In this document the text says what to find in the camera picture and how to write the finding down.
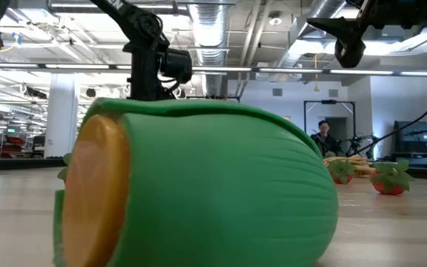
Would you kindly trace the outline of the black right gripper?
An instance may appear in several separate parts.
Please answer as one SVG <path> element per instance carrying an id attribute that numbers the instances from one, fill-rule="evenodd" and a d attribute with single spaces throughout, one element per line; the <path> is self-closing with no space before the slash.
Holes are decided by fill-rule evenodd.
<path id="1" fill-rule="evenodd" d="M 427 26 L 427 0 L 367 0 L 360 6 L 359 18 L 309 18 L 307 23 L 335 36 L 336 60 L 343 68 L 354 68 L 366 49 L 362 37 L 369 26 L 378 29 L 386 25 L 403 29 Z"/>

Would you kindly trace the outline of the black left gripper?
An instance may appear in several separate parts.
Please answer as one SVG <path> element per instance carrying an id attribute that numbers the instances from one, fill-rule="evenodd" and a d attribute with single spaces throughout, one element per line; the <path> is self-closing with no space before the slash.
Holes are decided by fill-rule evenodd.
<path id="1" fill-rule="evenodd" d="M 122 49 L 131 54 L 129 99 L 139 101 L 158 101 L 160 81 L 158 79 L 158 59 L 155 50 L 128 42 Z"/>

